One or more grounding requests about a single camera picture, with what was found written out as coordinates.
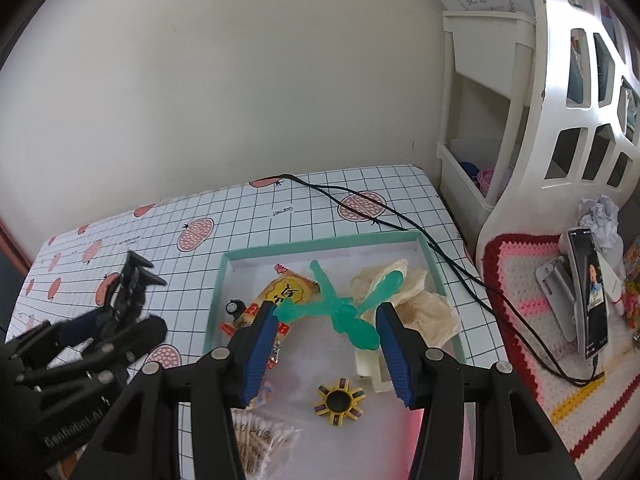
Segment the white grid tablecloth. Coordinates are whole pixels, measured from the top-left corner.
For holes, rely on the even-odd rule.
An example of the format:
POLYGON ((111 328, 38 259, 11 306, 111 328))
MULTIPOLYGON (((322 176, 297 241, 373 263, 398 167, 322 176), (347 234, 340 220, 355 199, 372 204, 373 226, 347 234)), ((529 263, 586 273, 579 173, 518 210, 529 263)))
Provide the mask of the white grid tablecloth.
MULTIPOLYGON (((420 226, 439 247, 427 284, 461 318, 450 348, 464 362, 488 367, 506 357, 486 292, 467 266, 462 238, 424 172, 411 165, 376 166, 263 180, 175 198, 108 218, 44 244, 30 268, 8 325, 17 336, 43 321, 63 321, 93 308, 108 274, 127 250, 154 264, 166 286, 146 293, 145 311, 163 318, 167 343, 183 363, 221 342, 221 296, 215 284, 224 255, 235 249, 391 232, 420 226)), ((355 350, 326 318, 301 322, 285 337, 268 374, 274 391, 262 414, 302 430, 278 479, 403 479, 402 434, 408 408, 393 392, 369 392, 362 419, 331 427, 314 414, 318 385, 354 377, 355 350)))

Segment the cream lace scrunchie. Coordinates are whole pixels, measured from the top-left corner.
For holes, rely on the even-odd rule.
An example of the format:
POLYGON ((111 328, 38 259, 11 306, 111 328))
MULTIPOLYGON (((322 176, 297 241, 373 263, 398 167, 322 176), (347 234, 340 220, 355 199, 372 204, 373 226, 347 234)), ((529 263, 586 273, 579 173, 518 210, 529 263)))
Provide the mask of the cream lace scrunchie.
POLYGON ((350 282, 350 296, 355 304, 361 304, 393 271, 399 271, 404 280, 388 301, 394 306, 402 324, 419 332, 430 347, 442 348, 461 332, 459 315, 447 298, 426 290, 427 270, 409 266, 406 259, 367 266, 356 274, 350 282))

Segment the white bedside shelf unit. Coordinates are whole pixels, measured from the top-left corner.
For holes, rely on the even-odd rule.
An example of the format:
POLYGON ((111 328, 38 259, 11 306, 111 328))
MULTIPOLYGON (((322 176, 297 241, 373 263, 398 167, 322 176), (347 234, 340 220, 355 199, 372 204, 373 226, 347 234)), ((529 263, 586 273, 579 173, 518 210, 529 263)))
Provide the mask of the white bedside shelf unit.
POLYGON ((440 190, 466 240, 558 234, 584 200, 639 180, 639 52, 603 0, 440 0, 444 78, 509 103, 506 122, 440 116, 440 190))

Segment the black toy car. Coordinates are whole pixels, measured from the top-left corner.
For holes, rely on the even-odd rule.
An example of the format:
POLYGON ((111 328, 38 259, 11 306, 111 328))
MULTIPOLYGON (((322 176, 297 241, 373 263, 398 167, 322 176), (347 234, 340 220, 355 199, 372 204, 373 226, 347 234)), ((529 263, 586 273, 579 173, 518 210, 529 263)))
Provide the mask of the black toy car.
POLYGON ((239 319, 242 318, 243 313, 246 311, 246 305, 242 300, 230 299, 224 306, 224 310, 233 318, 234 322, 238 322, 239 319))

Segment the grey phone stand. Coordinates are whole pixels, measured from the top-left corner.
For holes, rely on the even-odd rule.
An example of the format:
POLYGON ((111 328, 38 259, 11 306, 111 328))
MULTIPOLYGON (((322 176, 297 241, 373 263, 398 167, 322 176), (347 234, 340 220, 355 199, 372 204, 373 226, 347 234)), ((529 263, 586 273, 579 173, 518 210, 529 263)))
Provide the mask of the grey phone stand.
POLYGON ((582 304, 577 296, 570 263, 565 256, 556 256, 538 266, 535 278, 546 297, 564 339, 568 342, 582 342, 584 321, 582 304))

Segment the crumpled white paper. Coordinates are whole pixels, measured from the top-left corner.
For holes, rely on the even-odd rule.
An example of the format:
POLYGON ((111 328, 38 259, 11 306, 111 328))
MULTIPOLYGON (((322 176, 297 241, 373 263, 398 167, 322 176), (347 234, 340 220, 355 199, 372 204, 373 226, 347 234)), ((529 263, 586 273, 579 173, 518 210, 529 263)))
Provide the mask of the crumpled white paper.
POLYGON ((601 252, 610 252, 622 238, 618 232, 620 207, 608 196, 596 200, 582 200, 578 208, 578 226, 588 229, 601 252))

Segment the bag of cotton swabs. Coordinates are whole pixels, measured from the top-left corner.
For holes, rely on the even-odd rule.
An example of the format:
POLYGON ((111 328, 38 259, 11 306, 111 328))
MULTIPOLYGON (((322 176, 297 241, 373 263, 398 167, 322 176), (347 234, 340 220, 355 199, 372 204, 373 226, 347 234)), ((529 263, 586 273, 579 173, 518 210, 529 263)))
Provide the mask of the bag of cotton swabs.
POLYGON ((233 410, 232 420, 245 478, 277 478, 302 430, 253 411, 233 410))

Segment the smartphone on stand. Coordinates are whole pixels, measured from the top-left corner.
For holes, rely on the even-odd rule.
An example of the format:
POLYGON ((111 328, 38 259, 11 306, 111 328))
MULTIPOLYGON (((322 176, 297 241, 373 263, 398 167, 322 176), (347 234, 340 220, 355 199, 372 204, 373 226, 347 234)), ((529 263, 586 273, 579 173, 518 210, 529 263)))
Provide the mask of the smartphone on stand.
POLYGON ((590 229, 571 229, 566 240, 575 289, 578 350, 590 360, 608 344, 608 304, 602 270, 590 229))

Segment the crocheted red pink mat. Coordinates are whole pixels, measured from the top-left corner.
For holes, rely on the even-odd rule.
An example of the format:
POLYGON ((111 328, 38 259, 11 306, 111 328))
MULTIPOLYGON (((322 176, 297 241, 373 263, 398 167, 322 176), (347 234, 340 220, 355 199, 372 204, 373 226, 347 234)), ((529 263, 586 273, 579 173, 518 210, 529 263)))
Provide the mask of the crocheted red pink mat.
POLYGON ((576 388, 536 361, 555 358, 570 376, 588 378, 591 362, 567 341, 538 285, 535 271, 557 257, 559 237, 502 234, 489 242, 483 278, 498 290, 491 307, 526 337, 526 348, 507 328, 500 330, 506 354, 570 451, 582 476, 596 478, 639 428, 639 353, 631 331, 616 314, 608 318, 608 346, 599 356, 603 377, 576 388))

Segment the black claw hair clip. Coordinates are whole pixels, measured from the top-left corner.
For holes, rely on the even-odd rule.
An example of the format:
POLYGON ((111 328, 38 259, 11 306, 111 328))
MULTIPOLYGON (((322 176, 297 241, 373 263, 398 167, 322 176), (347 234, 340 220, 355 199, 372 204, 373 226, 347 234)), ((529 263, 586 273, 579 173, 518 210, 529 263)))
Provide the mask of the black claw hair clip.
POLYGON ((145 292, 149 286, 166 286, 167 282, 153 272, 154 264, 130 250, 118 274, 107 286, 105 305, 117 326, 132 324, 145 305, 145 292))

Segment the cream claw hair clip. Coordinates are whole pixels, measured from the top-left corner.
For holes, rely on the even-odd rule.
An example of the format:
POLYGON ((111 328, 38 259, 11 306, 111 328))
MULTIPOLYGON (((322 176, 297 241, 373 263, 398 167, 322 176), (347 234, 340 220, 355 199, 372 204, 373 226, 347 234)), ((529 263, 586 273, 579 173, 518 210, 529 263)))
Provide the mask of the cream claw hair clip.
POLYGON ((359 377, 369 379, 374 392, 390 392, 393 390, 392 378, 380 349, 355 350, 356 373, 359 377))

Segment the yellow sunflower fidget spinner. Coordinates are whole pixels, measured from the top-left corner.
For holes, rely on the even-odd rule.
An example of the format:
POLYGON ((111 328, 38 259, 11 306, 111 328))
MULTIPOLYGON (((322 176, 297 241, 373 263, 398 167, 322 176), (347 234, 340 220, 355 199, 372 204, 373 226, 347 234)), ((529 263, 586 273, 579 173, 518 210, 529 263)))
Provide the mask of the yellow sunflower fidget spinner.
POLYGON ((347 378, 337 379, 334 386, 320 385, 317 389, 319 402, 314 406, 314 414, 324 416, 332 427, 341 427, 345 420, 356 422, 363 415, 361 402, 366 398, 363 388, 352 388, 347 378))

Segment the pink hair roller clip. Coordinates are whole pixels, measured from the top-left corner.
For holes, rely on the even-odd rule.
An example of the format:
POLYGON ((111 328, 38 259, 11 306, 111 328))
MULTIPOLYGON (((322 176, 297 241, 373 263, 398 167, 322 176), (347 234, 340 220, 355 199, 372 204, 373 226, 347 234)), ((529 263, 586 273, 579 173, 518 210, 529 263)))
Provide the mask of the pink hair roller clip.
POLYGON ((402 447, 405 452, 407 467, 410 467, 413 461, 416 446, 418 445, 420 429, 422 424, 423 411, 406 411, 406 420, 404 433, 402 434, 402 447))

